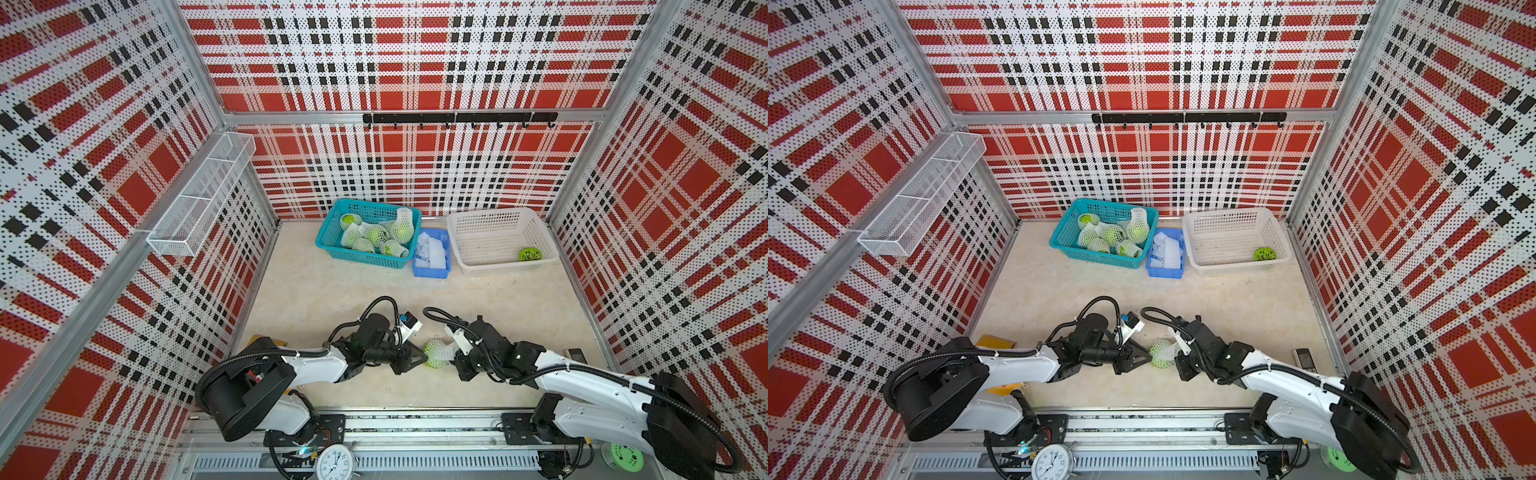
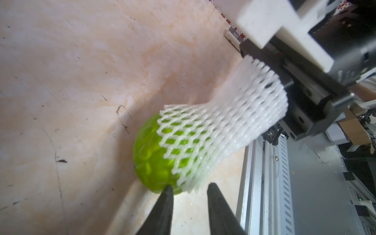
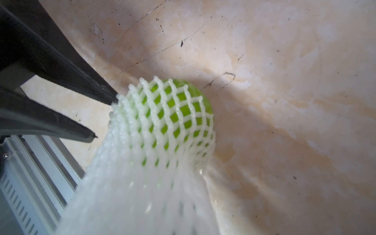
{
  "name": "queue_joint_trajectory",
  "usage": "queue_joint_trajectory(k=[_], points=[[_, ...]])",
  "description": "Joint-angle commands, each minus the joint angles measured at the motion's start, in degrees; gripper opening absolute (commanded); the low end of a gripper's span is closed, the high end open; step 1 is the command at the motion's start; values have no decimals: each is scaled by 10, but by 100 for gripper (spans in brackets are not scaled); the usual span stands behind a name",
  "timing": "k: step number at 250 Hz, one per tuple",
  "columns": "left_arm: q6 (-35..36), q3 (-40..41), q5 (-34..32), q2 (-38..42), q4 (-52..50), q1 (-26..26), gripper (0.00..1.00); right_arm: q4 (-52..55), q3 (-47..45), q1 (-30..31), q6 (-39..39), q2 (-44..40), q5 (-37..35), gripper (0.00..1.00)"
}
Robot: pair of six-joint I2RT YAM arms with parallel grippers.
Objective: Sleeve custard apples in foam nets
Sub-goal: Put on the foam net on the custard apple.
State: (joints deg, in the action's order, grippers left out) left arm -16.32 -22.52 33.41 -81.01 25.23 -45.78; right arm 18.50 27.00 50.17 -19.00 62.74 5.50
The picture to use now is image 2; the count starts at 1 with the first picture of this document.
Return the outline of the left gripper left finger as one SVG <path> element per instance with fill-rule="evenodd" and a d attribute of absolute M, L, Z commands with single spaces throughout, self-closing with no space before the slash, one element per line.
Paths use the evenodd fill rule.
<path fill-rule="evenodd" d="M 173 203 L 173 188 L 171 185 L 167 185 L 136 235 L 170 235 Z"/>

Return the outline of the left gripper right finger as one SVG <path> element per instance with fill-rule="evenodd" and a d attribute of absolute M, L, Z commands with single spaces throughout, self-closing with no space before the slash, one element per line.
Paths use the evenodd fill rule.
<path fill-rule="evenodd" d="M 207 196 L 211 235 L 245 235 L 216 183 L 209 184 Z"/>

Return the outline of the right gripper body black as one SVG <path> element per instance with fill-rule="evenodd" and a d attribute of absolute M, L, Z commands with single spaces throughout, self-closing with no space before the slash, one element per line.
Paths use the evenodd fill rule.
<path fill-rule="evenodd" d="M 375 74 L 376 3 L 351 1 L 345 10 L 328 13 L 309 34 L 334 59 L 330 71 L 276 36 L 263 49 L 249 39 L 240 44 L 242 56 L 265 62 L 280 77 L 289 103 L 280 125 L 295 140 L 325 131 L 353 100 L 348 88 Z"/>

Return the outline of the green custard apple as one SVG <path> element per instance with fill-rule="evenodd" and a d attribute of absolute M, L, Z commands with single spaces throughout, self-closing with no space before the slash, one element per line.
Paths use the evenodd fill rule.
<path fill-rule="evenodd" d="M 191 192 L 211 170 L 215 123 L 207 116 L 174 109 L 152 116 L 139 130 L 133 148 L 135 171 L 152 192 L 172 186 Z"/>

